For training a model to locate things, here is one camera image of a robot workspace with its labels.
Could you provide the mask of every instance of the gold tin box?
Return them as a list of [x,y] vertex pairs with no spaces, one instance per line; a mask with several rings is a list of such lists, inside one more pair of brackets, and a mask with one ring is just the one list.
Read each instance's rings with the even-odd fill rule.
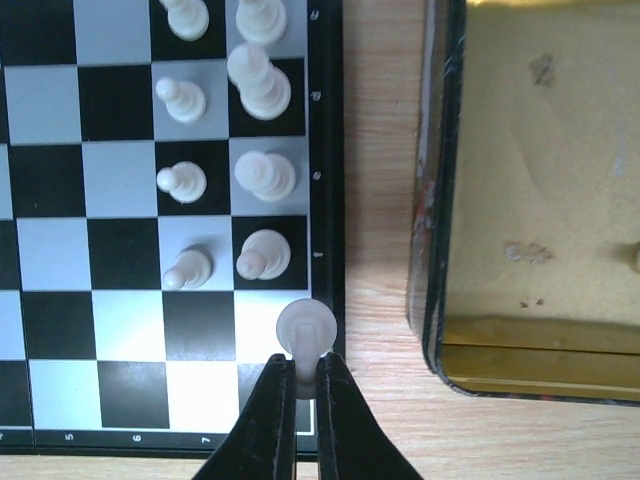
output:
[[427,364],[474,395],[640,405],[640,2],[428,11],[407,295]]

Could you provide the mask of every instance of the white pawn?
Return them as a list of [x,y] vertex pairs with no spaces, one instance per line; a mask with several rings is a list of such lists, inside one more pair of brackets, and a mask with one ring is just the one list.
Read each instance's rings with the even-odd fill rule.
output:
[[209,28],[209,10],[202,0],[160,0],[171,31],[182,40],[201,38]]
[[246,152],[238,159],[234,172],[240,186],[263,202],[282,200],[296,186],[293,165],[275,153]]
[[204,114],[207,101],[195,83],[162,77],[156,83],[156,94],[171,117],[180,123],[193,123]]
[[209,257],[198,250],[184,250],[175,259],[173,266],[162,276],[166,290],[198,288],[209,280],[213,265]]
[[287,11],[282,0],[240,0],[236,26],[247,42],[266,47],[282,38]]
[[247,280],[273,280],[284,273],[291,261],[289,243],[274,230],[258,230],[249,235],[241,252],[236,270]]
[[207,176],[195,163],[180,162],[163,168],[156,176],[158,188],[180,203],[199,200],[207,189]]
[[240,92],[242,106],[252,117],[273,120],[289,106],[291,83],[262,48],[248,43],[238,45],[227,59],[227,73]]

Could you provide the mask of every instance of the chess piece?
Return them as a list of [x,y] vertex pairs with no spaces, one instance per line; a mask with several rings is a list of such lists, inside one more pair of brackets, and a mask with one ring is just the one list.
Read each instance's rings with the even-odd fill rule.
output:
[[284,273],[291,261],[287,240],[274,230],[258,230],[242,245],[236,270],[247,280],[273,280]]
[[167,10],[169,28],[186,41],[201,38],[209,28],[209,10],[202,0],[160,0]]
[[335,315],[318,300],[296,300],[280,313],[276,335],[295,362],[297,397],[314,398],[318,360],[333,348],[338,335]]
[[236,26],[245,41],[266,47],[287,29],[287,11],[282,0],[240,0]]
[[162,77],[156,83],[156,94],[171,117],[180,123],[193,123],[204,114],[207,102],[204,93],[193,82]]
[[207,189],[207,176],[195,163],[180,162],[163,168],[156,176],[158,188],[180,203],[199,200]]
[[246,152],[236,163],[235,177],[242,188],[263,202],[282,200],[296,186],[293,165],[275,153]]
[[227,59],[229,79],[240,93],[242,106],[258,120],[273,120],[291,101],[291,84],[282,70],[273,66],[260,47],[243,43]]
[[162,276],[166,290],[199,288],[209,280],[213,265],[209,257],[198,250],[187,249],[175,259],[173,266]]

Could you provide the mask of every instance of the wood grain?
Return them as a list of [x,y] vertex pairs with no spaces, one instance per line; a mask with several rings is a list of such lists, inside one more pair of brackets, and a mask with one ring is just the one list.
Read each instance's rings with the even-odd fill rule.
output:
[[[640,409],[474,399],[425,367],[404,315],[424,11],[424,0],[345,0],[348,363],[425,477],[637,478]],[[0,457],[0,478],[186,479],[199,465]]]

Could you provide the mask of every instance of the black square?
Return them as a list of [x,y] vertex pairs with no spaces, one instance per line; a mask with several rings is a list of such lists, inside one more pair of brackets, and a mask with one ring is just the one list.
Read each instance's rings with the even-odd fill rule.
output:
[[163,292],[167,360],[234,361],[233,292]]
[[73,0],[0,2],[5,65],[76,63]]
[[158,190],[158,214],[165,215],[229,215],[229,142],[227,140],[156,143],[156,171],[172,167],[178,161],[198,165],[207,176],[207,189],[202,197],[189,204],[176,202],[171,195]]
[[[238,399],[240,412],[247,404],[249,396],[262,374],[263,364],[243,363],[238,365]],[[311,431],[311,402],[309,400],[296,400],[296,431]]]
[[177,37],[169,28],[167,11],[157,0],[151,5],[151,58],[159,60],[202,60],[225,58],[227,34],[225,25],[225,2],[204,0],[209,10],[209,28],[195,41]]
[[9,143],[9,117],[4,70],[0,70],[0,143]]
[[0,290],[18,290],[18,237],[13,220],[0,220]]
[[98,362],[102,426],[169,428],[164,363]]
[[13,147],[9,171],[16,218],[86,215],[80,145]]
[[31,426],[27,362],[0,362],[0,425]]
[[88,219],[87,230],[94,289],[160,288],[156,218]]
[[95,360],[91,292],[23,292],[27,356],[41,360]]
[[233,271],[236,290],[306,290],[309,284],[307,254],[307,217],[264,216],[234,217],[231,220],[233,264],[238,261],[242,244],[257,230],[275,230],[287,239],[291,262],[282,275],[273,280],[246,280]]
[[84,141],[153,139],[150,65],[80,67],[78,87]]
[[229,82],[229,135],[231,137],[276,137],[305,135],[305,74],[303,59],[274,59],[291,83],[291,102],[282,115],[273,120],[258,120],[249,115],[240,101],[238,89]]

